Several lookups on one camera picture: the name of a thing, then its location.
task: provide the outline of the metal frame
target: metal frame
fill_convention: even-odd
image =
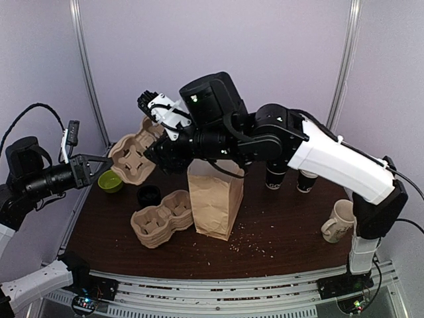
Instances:
[[[107,134],[105,121],[103,120],[103,117],[101,115],[99,100],[97,99],[97,94],[95,92],[93,76],[91,74],[91,69],[90,69],[88,55],[87,55],[87,47],[85,45],[79,0],[70,0],[70,9],[71,9],[72,23],[74,24],[75,34],[77,37],[81,63],[83,66],[85,85],[87,86],[87,91],[90,98],[91,107],[93,108],[95,120],[101,133],[101,139],[105,147],[108,147],[110,146],[111,141],[109,140],[109,135]]]
[[[380,264],[382,286],[387,286],[398,318],[408,318],[404,294],[391,261]],[[99,306],[96,314],[106,317],[317,317],[316,306],[336,301],[322,300],[316,281],[346,271],[345,266],[263,278],[237,280],[163,280],[124,275],[91,273],[119,281],[115,301]],[[380,279],[372,269],[375,291]],[[338,298],[353,297],[354,293]],[[58,290],[46,299],[69,305],[73,293]]]
[[[359,17],[362,8],[362,0],[351,0],[350,15],[346,31],[346,40],[342,56],[342,63],[337,79],[336,89],[331,103],[327,127],[335,131],[339,122],[341,108],[346,95],[346,80],[349,70],[353,64],[354,51],[356,50],[356,39],[358,38]]]

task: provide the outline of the mug handle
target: mug handle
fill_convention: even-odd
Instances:
[[[321,232],[324,234],[324,235],[330,235],[330,233],[327,233],[328,232],[328,229],[330,228],[330,226],[331,225],[334,225],[334,224],[336,224],[337,223],[337,220],[336,219],[329,219],[327,222],[325,222],[324,223],[324,225],[321,227]]]

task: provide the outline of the metal pole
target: metal pole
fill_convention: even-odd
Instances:
[[[91,69],[88,62],[88,55],[87,55],[87,50],[85,46],[85,39],[84,39],[84,33],[83,33],[83,27],[82,27],[82,21],[81,21],[79,0],[70,0],[70,7],[71,7],[72,22],[74,24],[75,34],[77,36],[79,54],[80,54],[81,62],[83,66],[85,85],[87,86],[87,91],[90,98],[91,107],[93,108],[95,120],[96,120],[97,126],[99,127],[102,141],[105,147],[107,148],[111,144],[111,141],[109,140],[109,136],[107,134],[105,121],[103,120],[103,117],[101,115],[99,101],[97,99],[97,95],[94,88],[93,76],[91,74]]]
[[[346,79],[350,67],[353,63],[353,54],[355,51],[356,38],[358,36],[359,16],[362,8],[362,0],[352,0],[350,4],[350,16],[346,31],[346,40],[344,42],[344,50],[342,63],[340,66],[339,78],[337,79],[336,89],[331,103],[329,118],[327,119],[327,127],[331,131],[335,131],[339,121],[343,99],[345,97]]]

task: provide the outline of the white backdrop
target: white backdrop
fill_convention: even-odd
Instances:
[[[200,76],[225,70],[249,111],[266,103],[331,106],[349,0],[82,1],[99,104],[112,141],[135,133],[146,89],[173,99]]]

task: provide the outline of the cardboard cup holder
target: cardboard cup holder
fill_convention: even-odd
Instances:
[[[168,242],[175,231],[193,225],[189,193],[177,190],[162,199],[158,206],[145,207],[131,217],[131,226],[141,244],[156,248]]]
[[[164,128],[154,126],[145,117],[136,134],[128,134],[114,145],[109,153],[113,160],[112,170],[126,184],[139,186],[152,173],[155,164],[144,157],[143,152],[163,133]]]

